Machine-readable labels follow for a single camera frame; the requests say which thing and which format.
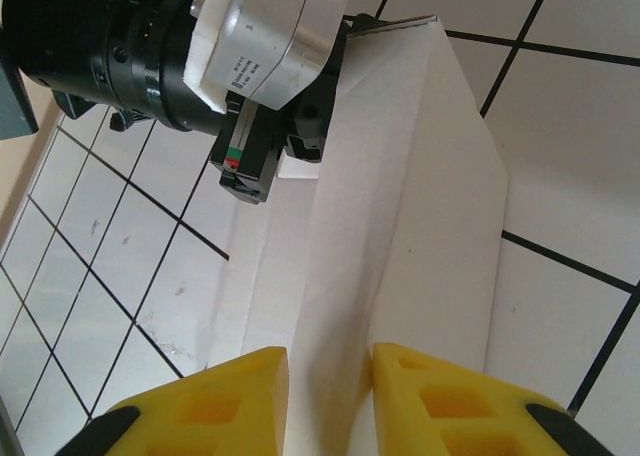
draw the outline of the white cardboard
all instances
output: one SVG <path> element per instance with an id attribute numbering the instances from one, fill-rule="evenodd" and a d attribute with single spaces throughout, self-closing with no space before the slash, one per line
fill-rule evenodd
<path id="1" fill-rule="evenodd" d="M 267 234 L 237 228 L 249 311 L 216 315 L 243 346 L 212 362 L 289 349 L 287 455 L 375 454 L 372 342 L 482 370 L 488 340 L 507 176 L 442 27 L 350 40 L 338 89 L 317 184 L 277 180 Z"/>

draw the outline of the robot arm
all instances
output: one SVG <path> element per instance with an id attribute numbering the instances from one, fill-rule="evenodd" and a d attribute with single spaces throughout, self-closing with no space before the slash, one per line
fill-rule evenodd
<path id="1" fill-rule="evenodd" d="M 3 0 L 3 101 L 35 131 L 20 68 L 73 119 L 157 119 L 218 136 L 211 162 L 240 199 L 265 201 L 283 151 L 318 162 L 349 26 L 346 0 Z"/>

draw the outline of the yellow foam pad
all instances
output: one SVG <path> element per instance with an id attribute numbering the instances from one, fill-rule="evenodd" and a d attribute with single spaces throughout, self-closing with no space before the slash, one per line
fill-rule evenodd
<path id="1" fill-rule="evenodd" d="M 141 415 L 109 456 L 282 455 L 289 376 L 266 348 L 115 406 Z"/>
<path id="2" fill-rule="evenodd" d="M 544 396 L 396 344 L 376 344 L 381 456 L 566 456 L 526 405 Z"/>

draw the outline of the white tiled floor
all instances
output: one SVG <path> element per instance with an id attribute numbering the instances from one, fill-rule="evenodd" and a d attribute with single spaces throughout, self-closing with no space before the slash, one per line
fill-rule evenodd
<path id="1" fill-rule="evenodd" d="M 631 456 L 640 445 L 640 6 L 544 0 L 501 81 L 534 1 L 388 0 L 381 17 L 441 16 L 510 169 L 506 230 L 525 240 L 505 235 L 518 244 L 504 243 L 487 372 L 571 404 L 617 456 Z M 350 0 L 347 13 L 381 3 Z M 562 48 L 573 56 L 551 54 Z M 206 363 L 238 204 L 215 169 L 201 173 L 213 138 L 151 122 L 118 134 L 106 113 L 62 121 L 0 252 L 0 394 L 13 423 L 22 418 L 27 456 L 53 454 L 79 430 L 83 404 L 98 415 Z M 618 329 L 630 320 L 624 333 L 611 332 L 616 320 Z"/>

